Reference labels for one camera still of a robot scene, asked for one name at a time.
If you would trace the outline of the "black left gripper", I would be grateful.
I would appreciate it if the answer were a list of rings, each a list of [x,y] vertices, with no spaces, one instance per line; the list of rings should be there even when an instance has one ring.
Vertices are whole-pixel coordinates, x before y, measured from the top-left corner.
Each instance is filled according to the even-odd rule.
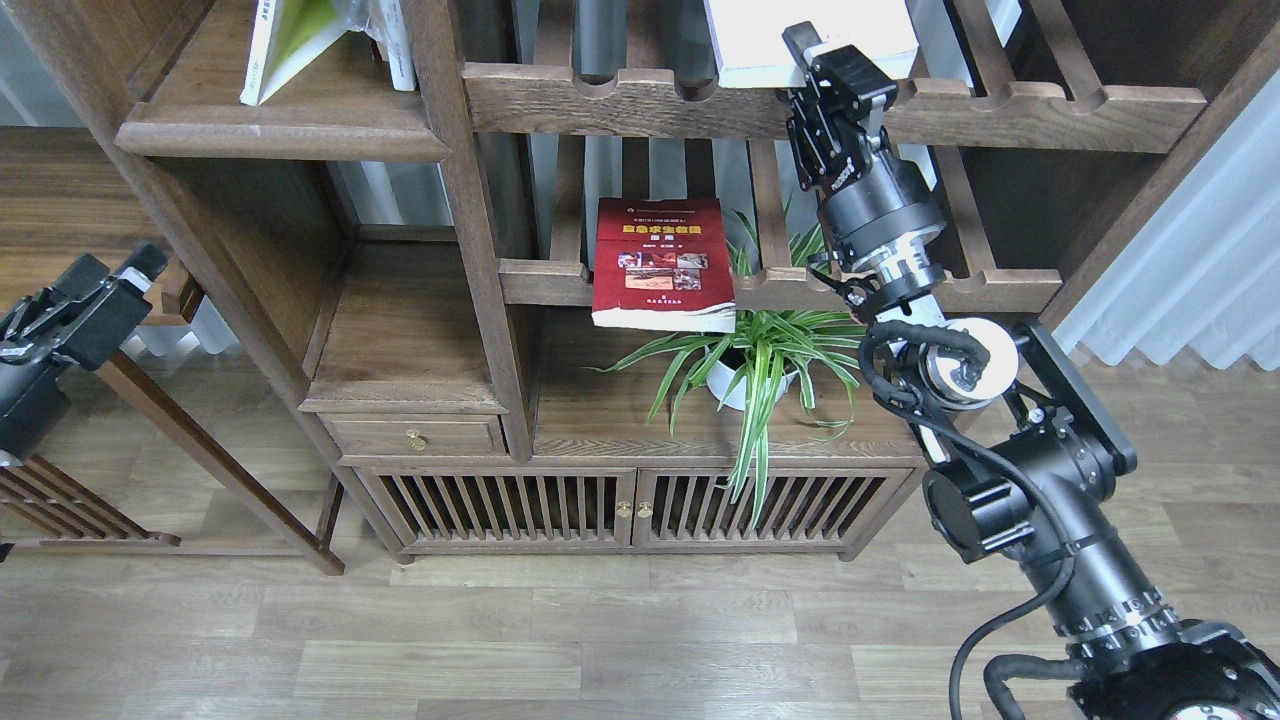
[[[24,296],[5,315],[3,466],[27,462],[65,414],[69,401],[58,377],[68,363],[99,369],[147,316],[151,304],[145,292],[166,265],[165,254],[150,242],[113,274],[95,256],[82,255],[51,286]]]

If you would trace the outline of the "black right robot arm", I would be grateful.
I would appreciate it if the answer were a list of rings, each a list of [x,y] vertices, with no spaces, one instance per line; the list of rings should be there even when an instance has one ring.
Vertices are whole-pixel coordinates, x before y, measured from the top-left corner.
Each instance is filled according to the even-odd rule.
[[[922,488],[936,530],[966,562],[1016,561],[1036,589],[964,641],[951,716],[977,643],[1042,607],[1068,655],[988,661],[986,689],[1004,719],[1024,715],[1015,678],[1066,682],[1083,719],[1275,719],[1277,666],[1228,623],[1180,619],[1101,511],[1137,452],[1050,332],[937,309],[945,273],[925,246],[945,219],[918,168],[873,126],[896,83],[806,22],[783,41],[803,72],[788,91],[788,140],[801,186],[819,191],[827,238],[806,266],[867,325],[861,373],[931,461]]]

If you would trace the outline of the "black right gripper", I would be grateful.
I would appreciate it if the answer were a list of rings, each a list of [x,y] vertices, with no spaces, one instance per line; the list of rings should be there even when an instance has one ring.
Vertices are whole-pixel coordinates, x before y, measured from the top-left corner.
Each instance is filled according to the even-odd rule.
[[[810,22],[782,37],[803,73],[786,92],[788,142],[801,190],[820,196],[826,237],[806,269],[854,311],[906,309],[945,278],[925,246],[946,220],[919,168],[882,131],[899,86],[851,44],[823,44]]]

